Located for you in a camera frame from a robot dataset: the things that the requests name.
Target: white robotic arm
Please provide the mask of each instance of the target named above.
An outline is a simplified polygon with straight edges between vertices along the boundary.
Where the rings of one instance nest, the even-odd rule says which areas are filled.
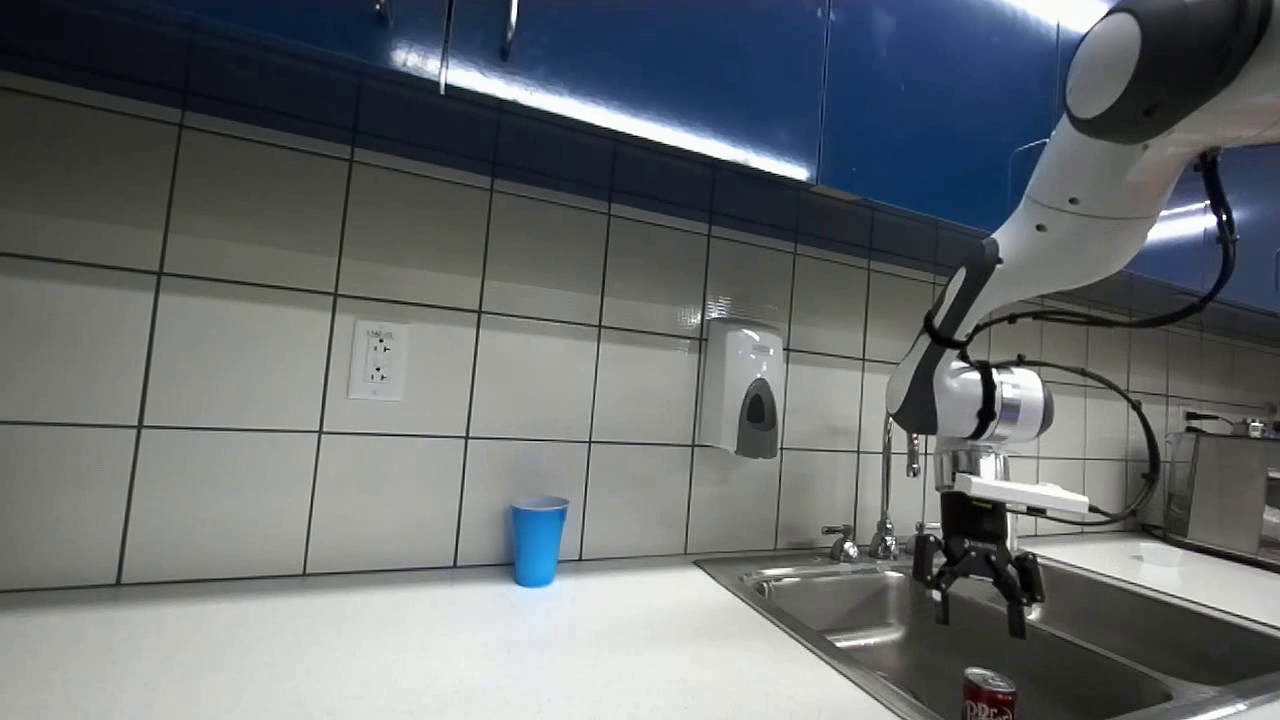
[[[932,573],[932,553],[926,562],[916,548],[916,581],[940,600],[957,575],[992,575],[1022,636],[1023,606],[1038,606],[1039,589],[1038,562],[1003,548],[1003,504],[1087,508],[1077,493],[984,469],[984,450],[1047,433],[1052,397],[1028,367],[964,360],[964,339],[1010,305],[1120,274],[1202,151],[1280,139],[1272,3],[1280,0],[1120,0],[1077,48],[1064,121],[1022,209],[954,275],[902,360],[894,421],[957,457],[940,475],[944,569]]]

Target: stainless steel sink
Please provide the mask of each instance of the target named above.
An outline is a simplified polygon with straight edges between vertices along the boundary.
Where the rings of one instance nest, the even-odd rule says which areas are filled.
[[[1022,718],[1202,718],[1280,702],[1280,636],[1044,564],[1047,607],[1011,640],[1003,600],[967,581],[954,625],[906,564],[706,564],[902,718],[957,718],[961,671],[1016,681]]]

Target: black cable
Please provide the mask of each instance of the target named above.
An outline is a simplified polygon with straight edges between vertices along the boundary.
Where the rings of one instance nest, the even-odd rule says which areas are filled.
[[[1206,197],[1208,197],[1208,209],[1212,209],[1212,219],[1217,219],[1217,246],[1220,246],[1220,268],[1217,268],[1217,279],[1208,285],[1206,298],[1197,298],[1186,308],[1172,308],[1172,313],[1161,313],[1161,315],[1142,315],[1142,321],[1112,321],[1112,315],[1091,315],[1091,313],[1010,313],[1010,315],[992,315],[992,321],[977,324],[964,343],[973,343],[990,329],[1016,324],[1016,321],[1083,324],[1083,329],[1164,329],[1164,324],[1181,324],[1181,321],[1206,313],[1228,290],[1228,279],[1238,275],[1238,246],[1241,242],[1238,242],[1238,214],[1234,214],[1234,202],[1223,193],[1217,151],[1202,151],[1197,171],[1206,180]]]
[[[1077,528],[1104,528],[1104,524],[1136,519],[1142,508],[1149,504],[1149,496],[1154,496],[1156,486],[1161,486],[1161,443],[1156,443],[1156,433],[1154,433],[1154,421],[1149,421],[1146,403],[1142,403],[1136,397],[1127,397],[1118,381],[1107,381],[1107,377],[1101,377],[1101,372],[1091,372],[1091,367],[1077,367],[1077,365],[1052,365],[1052,360],[1028,360],[1028,357],[1022,357],[1022,360],[1003,360],[1003,365],[998,365],[998,367],[1052,367],[1052,372],[1068,372],[1068,377],[1096,381],[1101,387],[1118,392],[1118,397],[1133,409],[1133,417],[1136,417],[1142,428],[1146,428],[1146,443],[1149,443],[1146,496],[1142,496],[1133,508],[1107,511],[1107,508],[1087,504],[1087,511],[1101,515],[1101,519],[1074,519],[1074,515],[1052,515],[1052,511],[1016,511],[1016,515],[1039,515],[1039,519],[1077,524]]]

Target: counter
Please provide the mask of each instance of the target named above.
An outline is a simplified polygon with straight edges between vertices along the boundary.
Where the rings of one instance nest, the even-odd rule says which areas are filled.
[[[1280,575],[1133,538],[1039,558],[1280,628]],[[889,711],[699,569],[258,581],[0,600],[0,718],[855,718]]]

